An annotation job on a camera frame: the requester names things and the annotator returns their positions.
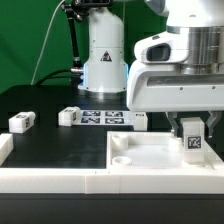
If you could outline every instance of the black tabletop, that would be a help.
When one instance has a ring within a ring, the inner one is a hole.
[[[58,113],[68,106],[82,110],[127,110],[125,97],[99,100],[79,96],[69,86],[15,86],[0,95],[0,130],[7,133],[8,119],[33,111],[35,125],[13,134],[14,150],[2,167],[106,168],[108,131],[130,131],[131,126],[58,125]]]

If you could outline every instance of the black cable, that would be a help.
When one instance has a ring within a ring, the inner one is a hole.
[[[40,82],[37,86],[40,86],[43,82],[45,82],[48,79],[72,79],[72,78],[79,78],[79,76],[74,76],[74,75],[70,75],[70,76],[56,76],[56,77],[48,77],[46,79],[43,79],[42,82]]]
[[[71,73],[71,69],[61,69],[61,70],[54,71],[54,72],[50,73],[49,75],[45,76],[44,78],[40,79],[35,84],[35,86],[40,86],[45,80],[49,79],[52,76],[55,76],[55,75],[60,74],[60,73],[66,73],[66,72],[70,72]]]

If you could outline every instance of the white platform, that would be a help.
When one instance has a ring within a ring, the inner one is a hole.
[[[113,137],[128,136],[113,148]],[[224,164],[205,144],[204,166],[182,163],[182,144],[170,133],[108,132],[106,169],[0,169],[0,193],[223,194]],[[116,156],[132,165],[112,165]]]

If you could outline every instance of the black table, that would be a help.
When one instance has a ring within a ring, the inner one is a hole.
[[[8,119],[13,115],[22,111],[37,115],[33,128],[14,134],[14,150],[2,167],[104,169],[107,131],[133,130],[131,126],[59,127],[58,112],[67,106],[127,110],[125,98],[85,98],[68,86],[15,86],[0,95],[0,103],[2,133],[8,132]],[[149,125],[156,131],[169,128],[167,123],[162,128],[153,122]],[[221,224],[223,207],[224,195],[0,194],[1,223]]]

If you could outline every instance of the green wall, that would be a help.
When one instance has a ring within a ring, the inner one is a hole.
[[[0,93],[14,85],[30,84],[51,16],[61,0],[12,1],[0,3]],[[123,17],[123,3],[110,9]],[[83,62],[88,58],[88,22],[76,24]],[[155,15],[137,0],[126,3],[125,60],[134,60],[136,41],[165,29],[165,19]],[[36,80],[58,69],[72,65],[71,42],[66,15],[59,10]],[[69,81],[48,81],[48,84],[69,84]]]

